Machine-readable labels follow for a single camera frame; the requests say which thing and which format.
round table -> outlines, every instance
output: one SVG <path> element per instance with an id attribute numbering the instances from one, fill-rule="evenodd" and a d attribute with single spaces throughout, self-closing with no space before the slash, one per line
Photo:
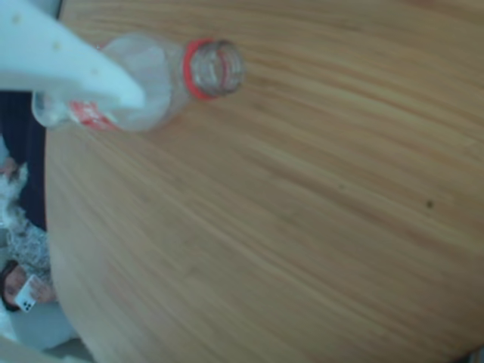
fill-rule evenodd
<path id="1" fill-rule="evenodd" d="M 82 0 L 92 44 L 213 36 L 244 88 L 50 132 L 55 287 L 100 363 L 444 362 L 484 343 L 484 5 Z"/>

clear plastic bottle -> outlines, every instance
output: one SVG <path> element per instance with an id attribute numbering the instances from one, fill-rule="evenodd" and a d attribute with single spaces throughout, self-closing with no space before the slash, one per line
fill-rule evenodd
<path id="1" fill-rule="evenodd" d="M 131 33 L 101 51 L 124 67 L 146 93 L 141 110 L 103 109 L 95 102 L 64 102 L 44 92 L 33 97 L 33 113 L 48 128 L 66 123 L 97 130 L 144 131 L 166 123 L 190 100 L 210 100 L 237 91 L 243 59 L 225 40 L 201 39 L 186 46 L 157 36 Z"/>

